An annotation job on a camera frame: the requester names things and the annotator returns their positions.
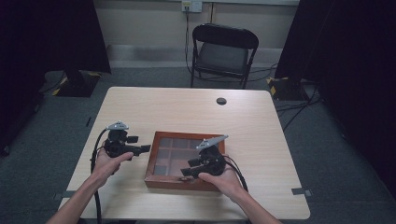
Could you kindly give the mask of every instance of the wooden table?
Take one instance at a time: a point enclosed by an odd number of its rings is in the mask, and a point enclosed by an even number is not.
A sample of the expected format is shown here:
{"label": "wooden table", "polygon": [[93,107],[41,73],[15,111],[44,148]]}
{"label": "wooden table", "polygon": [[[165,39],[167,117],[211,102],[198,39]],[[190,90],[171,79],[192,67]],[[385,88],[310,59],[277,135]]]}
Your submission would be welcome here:
{"label": "wooden table", "polygon": [[[226,105],[218,105],[223,97]],[[113,87],[108,90],[67,190],[90,175],[99,133],[121,120],[150,145],[156,131],[228,134],[226,153],[238,164],[250,194],[279,219],[306,219],[310,212],[285,136],[267,91]],[[241,220],[238,205],[219,192],[148,189],[149,154],[121,165],[99,189],[103,218],[158,220]],[[96,217],[94,198],[82,217]]]}

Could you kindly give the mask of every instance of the chair backrest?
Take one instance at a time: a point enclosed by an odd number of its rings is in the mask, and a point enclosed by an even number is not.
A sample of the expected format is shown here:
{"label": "chair backrest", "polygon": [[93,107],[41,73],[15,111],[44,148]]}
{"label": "chair backrest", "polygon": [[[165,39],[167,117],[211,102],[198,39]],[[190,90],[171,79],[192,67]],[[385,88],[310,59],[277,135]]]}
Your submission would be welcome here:
{"label": "chair backrest", "polygon": [[198,40],[240,49],[256,49],[259,46],[259,39],[249,30],[214,23],[205,23],[195,27],[192,31],[192,39],[194,45]]}

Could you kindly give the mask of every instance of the person's left hand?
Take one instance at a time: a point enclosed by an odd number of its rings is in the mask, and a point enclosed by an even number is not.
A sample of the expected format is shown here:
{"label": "person's left hand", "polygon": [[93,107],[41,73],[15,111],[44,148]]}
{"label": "person's left hand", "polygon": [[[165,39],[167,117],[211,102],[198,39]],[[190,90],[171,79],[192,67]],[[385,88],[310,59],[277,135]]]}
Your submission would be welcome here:
{"label": "person's left hand", "polygon": [[107,179],[120,169],[120,164],[132,158],[134,153],[126,152],[117,158],[110,158],[104,148],[100,148],[96,157],[95,168],[92,175],[96,175],[100,180],[99,187],[102,187]]}

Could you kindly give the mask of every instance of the baseboard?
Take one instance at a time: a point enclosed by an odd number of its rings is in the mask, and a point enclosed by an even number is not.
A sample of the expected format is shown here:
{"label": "baseboard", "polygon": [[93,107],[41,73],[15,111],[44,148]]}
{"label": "baseboard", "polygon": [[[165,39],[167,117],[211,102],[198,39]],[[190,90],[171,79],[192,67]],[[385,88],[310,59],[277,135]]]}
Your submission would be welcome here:
{"label": "baseboard", "polygon": [[[282,49],[258,49],[253,67],[270,67],[277,63]],[[191,66],[192,47],[188,52]],[[181,47],[108,45],[107,56],[111,67],[184,67],[186,53]]]}

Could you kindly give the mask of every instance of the brown wooden box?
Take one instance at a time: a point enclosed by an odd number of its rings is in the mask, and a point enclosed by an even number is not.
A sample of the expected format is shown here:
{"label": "brown wooden box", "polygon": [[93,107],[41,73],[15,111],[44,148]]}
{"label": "brown wooden box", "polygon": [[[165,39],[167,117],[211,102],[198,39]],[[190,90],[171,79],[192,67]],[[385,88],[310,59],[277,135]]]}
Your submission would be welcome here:
{"label": "brown wooden box", "polygon": [[[145,182],[148,188],[219,191],[202,179],[184,176],[180,169],[189,168],[188,160],[198,158],[197,147],[204,139],[220,134],[156,132],[148,159]],[[225,153],[224,141],[218,143]]]}

